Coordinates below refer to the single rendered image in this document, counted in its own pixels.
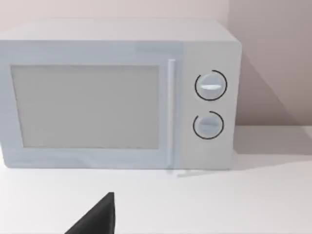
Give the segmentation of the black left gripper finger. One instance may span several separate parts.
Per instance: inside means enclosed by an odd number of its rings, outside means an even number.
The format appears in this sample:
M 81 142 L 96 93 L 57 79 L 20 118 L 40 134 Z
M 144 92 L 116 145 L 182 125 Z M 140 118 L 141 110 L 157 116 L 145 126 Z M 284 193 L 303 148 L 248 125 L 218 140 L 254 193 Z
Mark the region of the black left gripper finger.
M 64 234 L 115 234 L 115 193 L 107 193 Z

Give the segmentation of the pale microwave door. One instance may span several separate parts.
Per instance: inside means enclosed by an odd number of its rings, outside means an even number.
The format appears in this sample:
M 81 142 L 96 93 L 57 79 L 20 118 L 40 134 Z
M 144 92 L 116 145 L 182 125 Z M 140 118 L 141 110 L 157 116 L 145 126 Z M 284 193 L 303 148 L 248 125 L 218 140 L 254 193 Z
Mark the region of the pale microwave door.
M 182 55 L 174 41 L 1 40 L 4 164 L 167 169 L 168 60 L 176 94 Z

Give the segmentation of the small pale microwave knob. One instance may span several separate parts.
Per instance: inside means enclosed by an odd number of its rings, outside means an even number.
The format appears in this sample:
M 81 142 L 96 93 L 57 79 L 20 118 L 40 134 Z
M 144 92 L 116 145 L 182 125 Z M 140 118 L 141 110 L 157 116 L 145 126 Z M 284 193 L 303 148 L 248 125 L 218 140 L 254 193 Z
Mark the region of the small pale microwave knob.
M 203 140 L 217 138 L 224 130 L 224 120 L 222 116 L 214 111 L 210 111 L 206 116 L 196 116 L 193 121 L 194 133 Z

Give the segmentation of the large pale microwave knob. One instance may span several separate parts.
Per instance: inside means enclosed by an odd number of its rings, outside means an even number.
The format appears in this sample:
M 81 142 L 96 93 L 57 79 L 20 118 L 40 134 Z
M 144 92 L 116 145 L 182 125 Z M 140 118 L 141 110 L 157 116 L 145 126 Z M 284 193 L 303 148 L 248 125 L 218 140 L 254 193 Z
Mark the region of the large pale microwave knob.
M 199 75 L 195 81 L 195 92 L 205 101 L 220 99 L 228 88 L 226 77 L 218 70 Z

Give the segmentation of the pale microwave oven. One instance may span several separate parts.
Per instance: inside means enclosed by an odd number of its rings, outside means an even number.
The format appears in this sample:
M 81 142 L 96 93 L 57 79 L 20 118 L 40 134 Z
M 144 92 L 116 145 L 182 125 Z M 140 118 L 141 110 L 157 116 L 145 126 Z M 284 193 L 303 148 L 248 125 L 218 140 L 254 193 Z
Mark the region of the pale microwave oven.
M 0 33 L 1 40 L 174 41 L 183 46 L 181 81 L 176 87 L 175 149 L 171 169 L 230 168 L 242 57 L 241 43 L 221 24 L 209 19 L 46 19 Z M 218 100 L 205 101 L 195 92 L 199 75 L 218 70 L 228 88 Z M 196 116 L 219 113 L 224 130 L 203 140 L 193 131 Z

